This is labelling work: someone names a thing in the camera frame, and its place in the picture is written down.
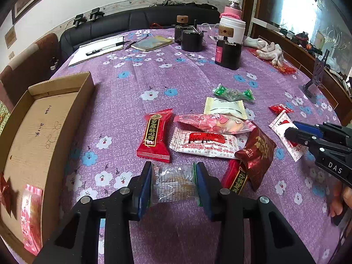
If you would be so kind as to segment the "person's right hand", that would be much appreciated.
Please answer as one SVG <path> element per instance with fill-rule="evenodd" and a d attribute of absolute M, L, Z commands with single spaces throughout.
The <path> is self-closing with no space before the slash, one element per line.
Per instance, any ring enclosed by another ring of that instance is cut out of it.
<path fill-rule="evenodd" d="M 333 189 L 333 198 L 330 204 L 330 217 L 335 217 L 343 212 L 343 204 L 352 208 L 352 189 L 338 181 Z"/>

